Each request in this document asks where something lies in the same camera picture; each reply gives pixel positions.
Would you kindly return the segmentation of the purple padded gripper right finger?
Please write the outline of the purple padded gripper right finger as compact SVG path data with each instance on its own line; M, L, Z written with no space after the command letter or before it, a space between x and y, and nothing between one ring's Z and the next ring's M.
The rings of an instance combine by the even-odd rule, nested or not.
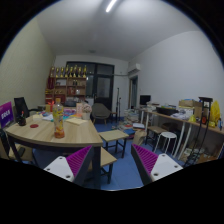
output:
M131 154L144 185L164 178L182 169L167 154L157 155L136 144L131 145Z

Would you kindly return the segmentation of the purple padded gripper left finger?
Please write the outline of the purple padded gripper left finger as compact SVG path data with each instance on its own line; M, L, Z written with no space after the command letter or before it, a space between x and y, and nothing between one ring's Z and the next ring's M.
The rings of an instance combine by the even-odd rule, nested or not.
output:
M44 170L81 186L84 182L93 154L94 150L92 147L87 146L67 157L57 157L46 166Z

